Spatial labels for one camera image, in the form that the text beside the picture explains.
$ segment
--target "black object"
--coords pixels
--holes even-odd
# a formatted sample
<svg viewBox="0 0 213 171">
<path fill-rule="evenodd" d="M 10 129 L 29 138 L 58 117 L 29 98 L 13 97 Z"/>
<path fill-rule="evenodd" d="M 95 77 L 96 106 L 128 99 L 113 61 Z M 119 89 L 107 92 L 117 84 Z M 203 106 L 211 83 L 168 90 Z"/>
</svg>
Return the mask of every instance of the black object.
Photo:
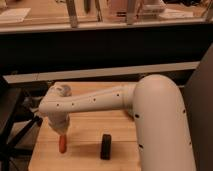
<svg viewBox="0 0 213 171">
<path fill-rule="evenodd" d="M 213 170 L 213 44 L 184 88 L 197 171 Z"/>
<path fill-rule="evenodd" d="M 164 0 L 164 2 L 167 4 L 183 3 L 186 6 L 197 5 L 200 3 L 200 1 L 201 0 Z"/>
<path fill-rule="evenodd" d="M 198 61 L 213 41 L 212 30 L 209 22 L 1 34 L 0 72 L 20 74 Z"/>
<path fill-rule="evenodd" d="M 24 95 L 20 88 L 11 88 L 0 76 L 0 161 L 1 171 L 9 171 L 11 157 L 19 155 L 31 155 L 31 149 L 16 148 L 15 146 L 28 132 L 34 123 L 40 122 L 38 116 L 34 116 L 29 109 L 21 106 Z M 18 121 L 29 121 L 26 126 L 9 142 L 13 124 Z"/>
<path fill-rule="evenodd" d="M 103 160 L 110 160 L 110 153 L 111 153 L 111 135 L 104 134 L 102 136 L 102 143 L 101 143 L 101 159 Z"/>
</svg>

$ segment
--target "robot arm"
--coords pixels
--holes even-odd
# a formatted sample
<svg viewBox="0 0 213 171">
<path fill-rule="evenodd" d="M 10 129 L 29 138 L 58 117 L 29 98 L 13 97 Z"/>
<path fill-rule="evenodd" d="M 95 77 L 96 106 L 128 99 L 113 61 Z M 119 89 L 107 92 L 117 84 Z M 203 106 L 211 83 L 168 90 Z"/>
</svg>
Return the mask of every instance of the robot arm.
<svg viewBox="0 0 213 171">
<path fill-rule="evenodd" d="M 169 78 L 151 75 L 133 85 L 69 94 L 67 86 L 54 86 L 39 107 L 60 135 L 66 133 L 70 112 L 132 107 L 142 170 L 196 171 L 183 98 Z"/>
<path fill-rule="evenodd" d="M 42 100 L 39 111 L 49 118 L 52 129 L 63 135 L 69 126 L 69 113 L 132 108 L 134 88 L 135 84 L 129 84 L 70 96 L 68 86 L 53 86 Z"/>
</svg>

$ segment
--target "wooden tabletop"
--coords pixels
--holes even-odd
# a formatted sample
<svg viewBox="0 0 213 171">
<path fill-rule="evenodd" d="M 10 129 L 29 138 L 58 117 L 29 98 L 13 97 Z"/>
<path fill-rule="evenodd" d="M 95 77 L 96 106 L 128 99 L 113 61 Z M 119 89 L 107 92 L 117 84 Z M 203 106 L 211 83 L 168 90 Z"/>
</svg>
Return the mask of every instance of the wooden tabletop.
<svg viewBox="0 0 213 171">
<path fill-rule="evenodd" d="M 72 94 L 91 92 L 127 83 L 71 82 Z M 101 160 L 103 134 L 111 134 L 111 159 Z M 58 135 L 48 126 L 40 128 L 29 171 L 140 171 L 133 119 L 122 110 L 70 114 L 67 152 L 58 151 Z"/>
</svg>

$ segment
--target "metal bar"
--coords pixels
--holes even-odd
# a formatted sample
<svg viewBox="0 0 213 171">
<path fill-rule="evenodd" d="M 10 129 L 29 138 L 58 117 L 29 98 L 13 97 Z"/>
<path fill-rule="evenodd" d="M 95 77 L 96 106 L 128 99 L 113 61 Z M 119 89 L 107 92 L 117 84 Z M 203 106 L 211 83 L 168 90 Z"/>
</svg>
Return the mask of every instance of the metal bar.
<svg viewBox="0 0 213 171">
<path fill-rule="evenodd" d="M 196 69 L 198 65 L 199 65 L 199 61 L 171 63 L 171 64 L 155 64 L 155 65 L 145 65 L 145 66 L 132 66 L 132 67 L 46 72 L 46 73 L 38 73 L 37 79 L 32 78 L 32 80 L 28 79 L 29 74 L 7 75 L 7 76 L 4 76 L 4 78 L 6 79 L 8 83 L 14 84 L 14 83 L 37 82 L 37 81 L 47 81 L 47 80 L 119 76 L 119 75 L 131 75 L 131 74 L 143 74 L 143 73 L 168 72 L 168 71 L 184 71 L 184 70 Z"/>
<path fill-rule="evenodd" d="M 99 22 L 103 21 L 102 14 L 101 14 L 101 6 L 100 6 L 99 0 L 95 0 L 95 7 L 96 7 L 96 10 L 97 10 L 98 21 Z"/>
<path fill-rule="evenodd" d="M 134 23 L 136 0 L 127 1 L 126 23 L 132 25 Z"/>
<path fill-rule="evenodd" d="M 69 14 L 69 18 L 70 18 L 71 27 L 76 28 L 76 27 L 78 27 L 78 18 L 77 18 L 77 13 L 76 13 L 76 8 L 75 8 L 75 1 L 66 0 L 66 5 L 67 5 L 67 11 Z"/>
<path fill-rule="evenodd" d="M 205 20 L 206 21 L 211 21 L 213 18 L 213 0 L 209 3 L 208 9 L 205 13 Z"/>
</svg>

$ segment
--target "robot end effector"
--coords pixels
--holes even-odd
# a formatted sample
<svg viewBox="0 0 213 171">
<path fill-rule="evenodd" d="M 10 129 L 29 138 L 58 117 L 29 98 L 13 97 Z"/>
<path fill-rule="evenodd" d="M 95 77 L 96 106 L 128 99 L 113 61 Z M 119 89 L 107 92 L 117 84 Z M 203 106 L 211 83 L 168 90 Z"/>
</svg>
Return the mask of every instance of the robot end effector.
<svg viewBox="0 0 213 171">
<path fill-rule="evenodd" d="M 69 95 L 67 86 L 53 86 L 39 107 L 60 135 L 66 133 L 70 112 L 132 109 L 142 170 L 196 171 L 183 98 L 169 78 L 150 75 L 137 84 Z"/>
</svg>

